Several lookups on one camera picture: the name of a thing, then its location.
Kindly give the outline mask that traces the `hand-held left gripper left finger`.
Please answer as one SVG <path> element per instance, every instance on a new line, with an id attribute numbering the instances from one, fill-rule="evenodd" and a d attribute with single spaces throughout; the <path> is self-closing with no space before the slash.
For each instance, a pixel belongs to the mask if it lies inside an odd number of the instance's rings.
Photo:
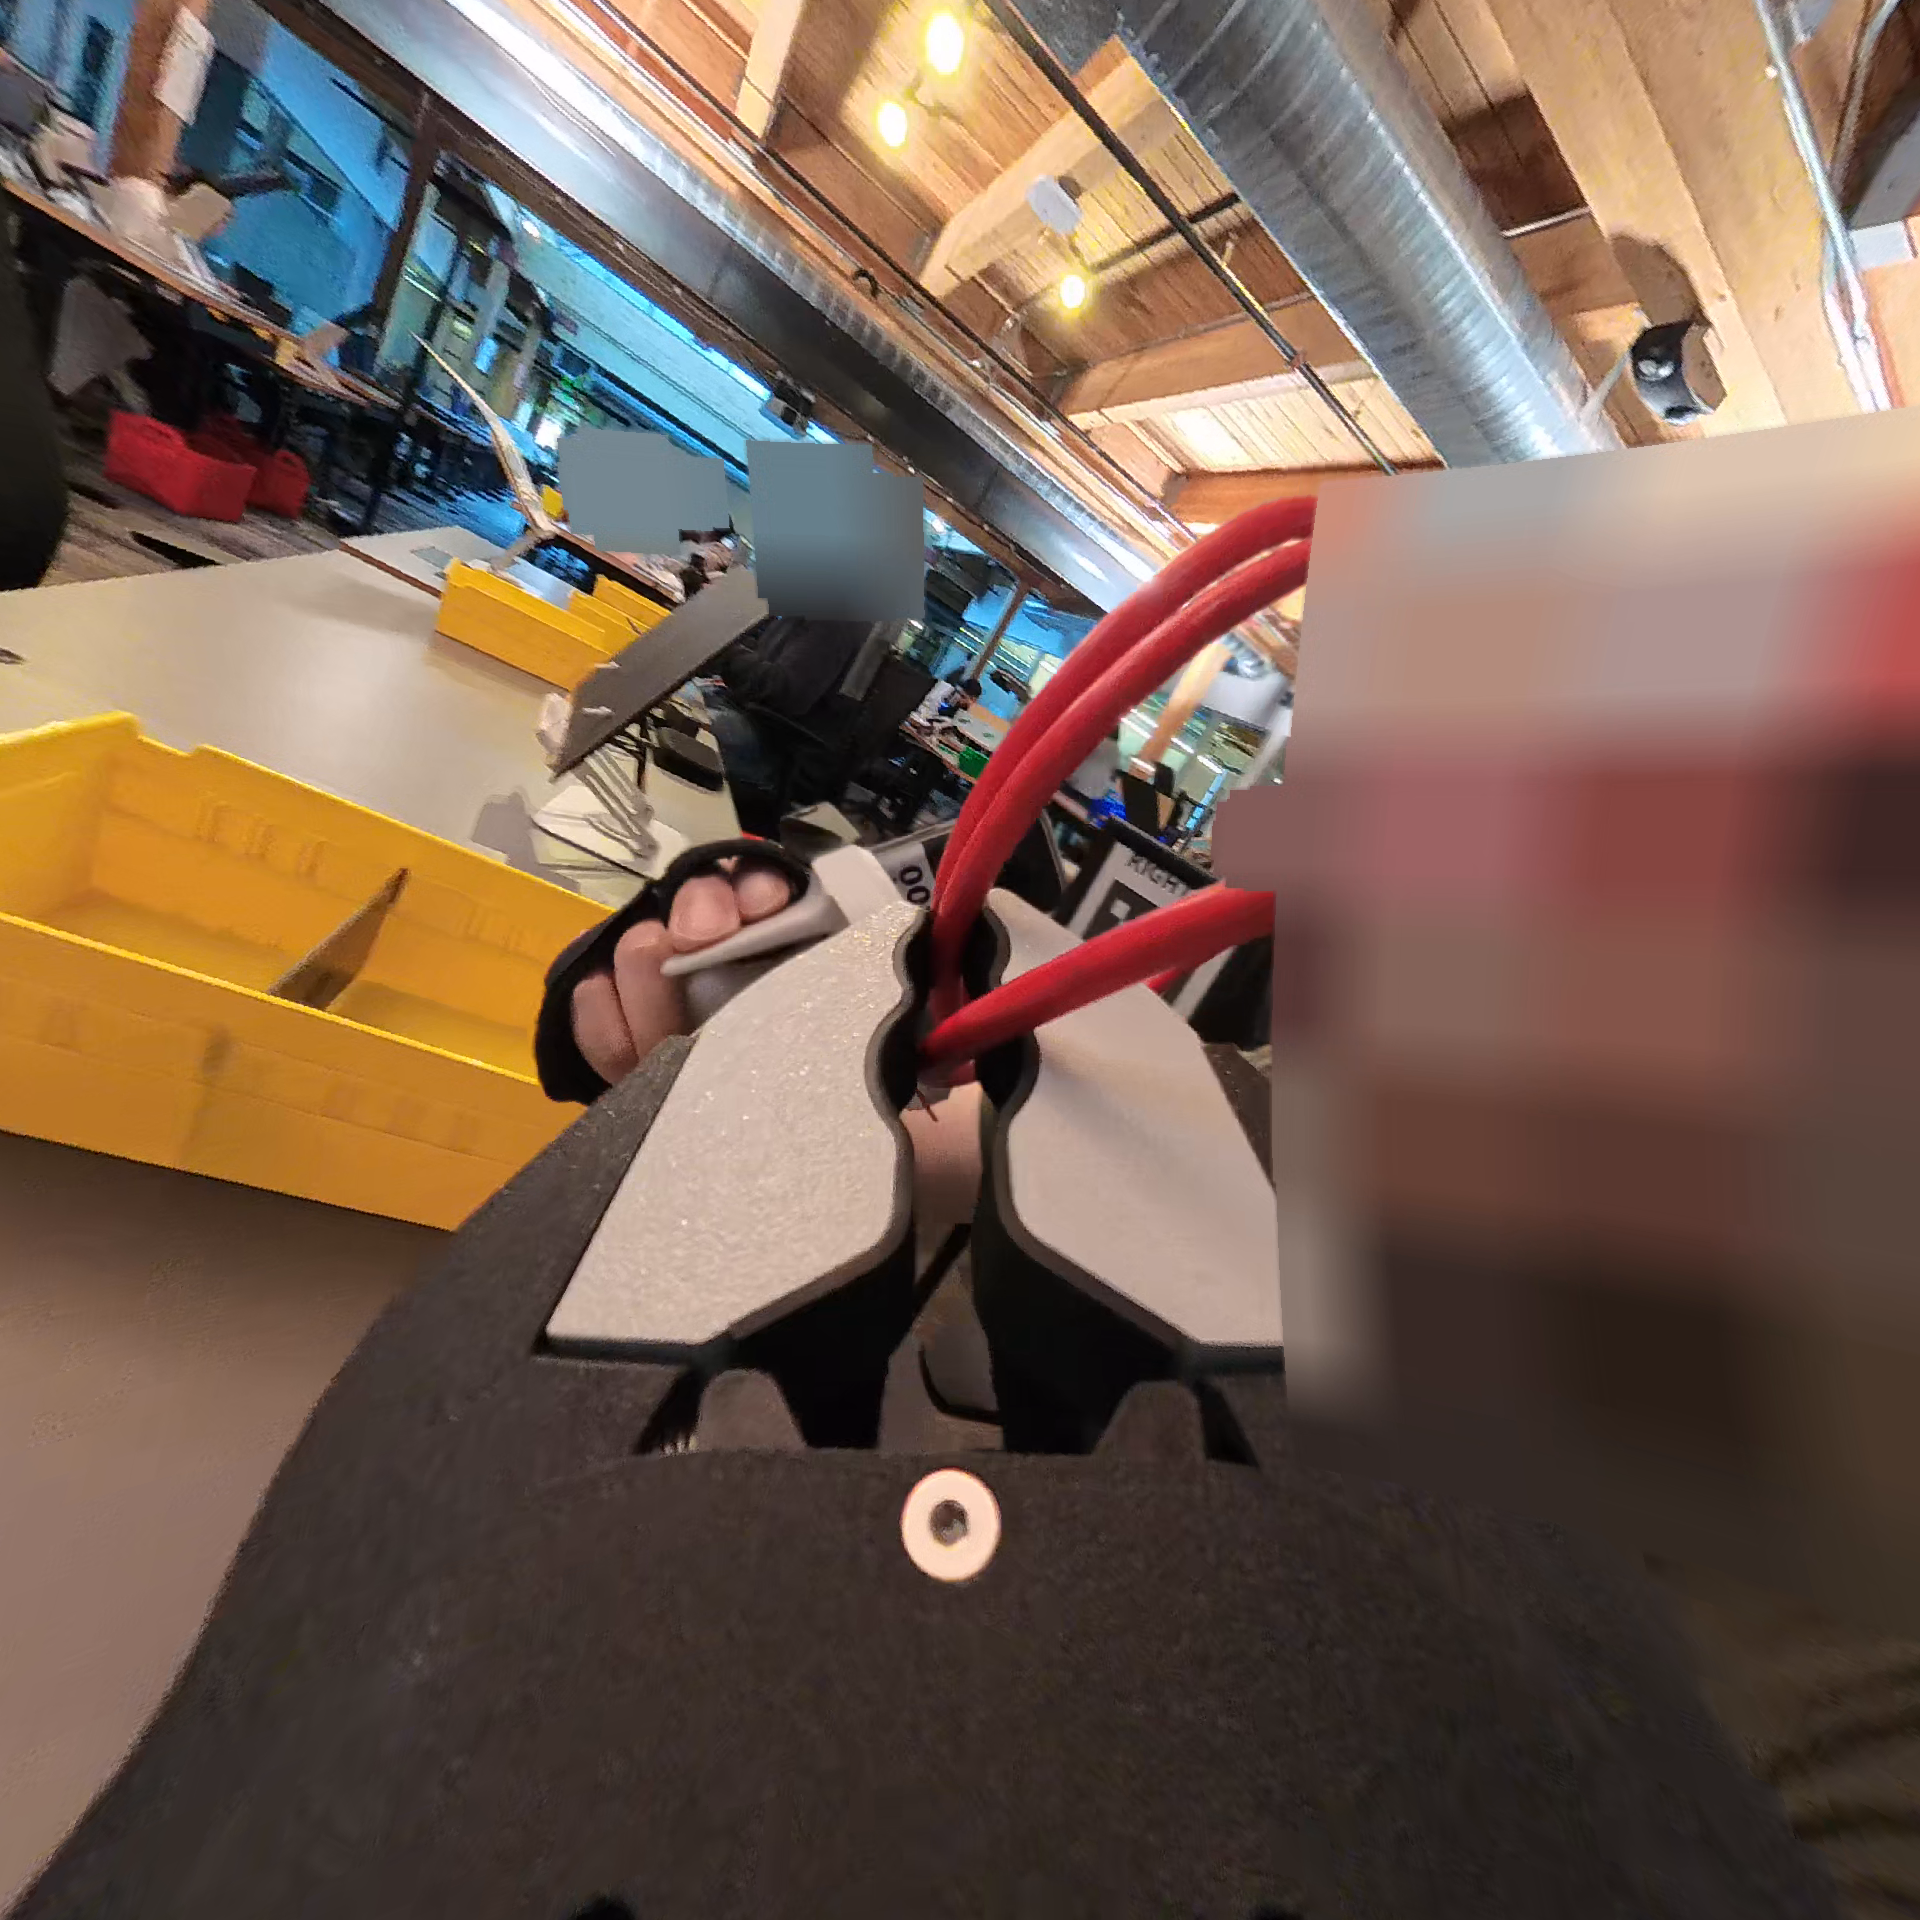
<path id="1" fill-rule="evenodd" d="M 542 1329 L 568 1358 L 780 1386 L 809 1444 L 871 1444 L 913 1319 L 925 914 L 885 901 L 699 1025 Z"/>

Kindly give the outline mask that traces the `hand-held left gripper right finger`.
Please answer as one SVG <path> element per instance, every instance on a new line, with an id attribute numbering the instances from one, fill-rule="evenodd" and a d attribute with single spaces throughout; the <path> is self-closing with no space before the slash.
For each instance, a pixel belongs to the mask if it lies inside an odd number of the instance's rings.
<path id="1" fill-rule="evenodd" d="M 983 1048 L 983 1197 L 1026 1282 L 1180 1370 L 1283 1364 L 1265 1160 L 1186 1016 L 1131 984 Z"/>

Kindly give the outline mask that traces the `person's right hand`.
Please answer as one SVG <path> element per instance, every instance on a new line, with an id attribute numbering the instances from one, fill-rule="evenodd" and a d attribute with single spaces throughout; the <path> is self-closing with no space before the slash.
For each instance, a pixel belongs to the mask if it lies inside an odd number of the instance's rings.
<path id="1" fill-rule="evenodd" d="M 667 960 L 729 940 L 784 909 L 792 895 L 785 875 L 727 860 L 718 872 L 688 877 L 663 919 L 626 928 L 610 960 L 590 968 L 568 996 L 565 1032 L 596 1080 L 607 1088 L 621 1082 L 655 1045 L 689 1028 L 684 984 L 663 974 Z"/>

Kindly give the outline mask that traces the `white document stand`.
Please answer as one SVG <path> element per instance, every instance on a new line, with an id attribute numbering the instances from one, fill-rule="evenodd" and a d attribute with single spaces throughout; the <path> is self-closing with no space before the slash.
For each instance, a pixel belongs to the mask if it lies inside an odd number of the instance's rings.
<path id="1" fill-rule="evenodd" d="M 644 791 L 644 767 L 623 752 L 588 756 L 557 776 L 551 793 L 534 808 L 531 824 L 565 848 L 640 875 L 659 861 L 658 816 Z"/>

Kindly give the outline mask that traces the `black office chair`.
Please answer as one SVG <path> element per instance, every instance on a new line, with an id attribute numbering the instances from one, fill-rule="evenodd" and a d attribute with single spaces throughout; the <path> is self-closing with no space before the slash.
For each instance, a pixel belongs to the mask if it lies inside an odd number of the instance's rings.
<path id="1" fill-rule="evenodd" d="M 844 741 L 831 797 L 841 809 L 879 824 L 907 819 L 923 802 L 921 746 L 907 721 L 935 680 L 921 666 L 885 652 L 857 702 Z"/>
<path id="2" fill-rule="evenodd" d="M 41 583 L 66 534 L 70 491 L 49 390 L 9 231 L 1 231 L 1 590 Z"/>

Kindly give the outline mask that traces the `black document board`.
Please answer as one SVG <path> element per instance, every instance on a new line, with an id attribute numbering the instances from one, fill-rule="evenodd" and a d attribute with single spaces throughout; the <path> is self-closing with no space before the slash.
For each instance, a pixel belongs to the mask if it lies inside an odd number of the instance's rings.
<path id="1" fill-rule="evenodd" d="M 634 635 L 571 691 L 563 733 L 545 756 L 549 776 L 560 780 L 580 769 L 629 723 L 701 676 L 767 614 L 756 572 L 733 565 Z"/>

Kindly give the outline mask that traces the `framed marker sign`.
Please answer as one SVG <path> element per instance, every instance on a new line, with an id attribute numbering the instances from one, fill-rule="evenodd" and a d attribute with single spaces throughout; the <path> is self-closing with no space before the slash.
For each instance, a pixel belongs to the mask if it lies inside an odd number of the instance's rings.
<path id="1" fill-rule="evenodd" d="M 1213 883 L 1205 865 L 1166 852 L 1123 822 L 1099 828 L 1076 865 L 1055 919 L 1088 942 L 1118 926 L 1191 898 Z M 1178 1012 L 1203 1043 L 1231 1043 L 1253 1052 L 1269 1043 L 1273 1012 L 1273 942 L 1241 942 L 1203 963 L 1149 985 Z"/>

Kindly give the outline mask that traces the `black bin divider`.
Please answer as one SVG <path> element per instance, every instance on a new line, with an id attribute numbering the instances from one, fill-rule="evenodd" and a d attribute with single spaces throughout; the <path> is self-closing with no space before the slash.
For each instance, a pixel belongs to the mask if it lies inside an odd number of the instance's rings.
<path id="1" fill-rule="evenodd" d="M 400 904 L 410 877 L 408 867 L 388 875 L 369 900 L 301 953 L 266 992 L 276 999 L 314 1012 L 333 1008 L 369 963 L 372 950 Z"/>

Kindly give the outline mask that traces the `white sheet on stand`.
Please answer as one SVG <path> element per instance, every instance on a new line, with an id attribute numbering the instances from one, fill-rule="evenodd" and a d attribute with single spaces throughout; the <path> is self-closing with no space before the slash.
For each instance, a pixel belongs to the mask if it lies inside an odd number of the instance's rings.
<path id="1" fill-rule="evenodd" d="M 445 359 L 438 347 L 431 347 L 427 338 L 413 333 L 413 343 L 419 347 L 426 359 L 445 373 L 452 387 L 466 395 L 469 410 L 483 423 L 515 513 L 521 518 L 519 537 L 506 548 L 498 562 L 490 562 L 493 574 L 506 574 L 512 565 L 530 559 L 531 554 L 542 546 L 561 539 L 563 518 L 548 508 L 542 485 L 528 468 L 507 421 L 500 420 L 483 395 L 480 395 L 478 387 L 474 387 L 472 381 L 458 371 L 458 368 Z"/>

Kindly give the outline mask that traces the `red storage bin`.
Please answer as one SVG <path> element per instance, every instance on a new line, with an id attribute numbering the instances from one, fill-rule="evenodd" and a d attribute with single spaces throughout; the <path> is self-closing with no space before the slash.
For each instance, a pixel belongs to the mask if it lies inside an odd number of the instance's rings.
<path id="1" fill-rule="evenodd" d="M 213 415 L 187 433 L 193 451 L 230 468 L 248 468 L 251 473 L 248 510 L 284 519 L 305 513 L 312 490 L 312 472 L 301 455 L 289 447 L 273 447 L 235 415 Z"/>
<path id="2" fill-rule="evenodd" d="M 180 428 L 132 410 L 108 415 L 104 477 L 171 513 L 225 523 L 243 519 L 253 488 L 251 463 L 204 451 Z"/>

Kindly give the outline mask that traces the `metal ceiling duct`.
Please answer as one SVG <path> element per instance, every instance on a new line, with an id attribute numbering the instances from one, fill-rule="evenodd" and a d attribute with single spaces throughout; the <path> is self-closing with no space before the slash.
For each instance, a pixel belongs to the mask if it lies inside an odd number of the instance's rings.
<path id="1" fill-rule="evenodd" d="M 1363 3 L 1137 3 L 1115 32 L 1445 465 L 1620 446 Z"/>

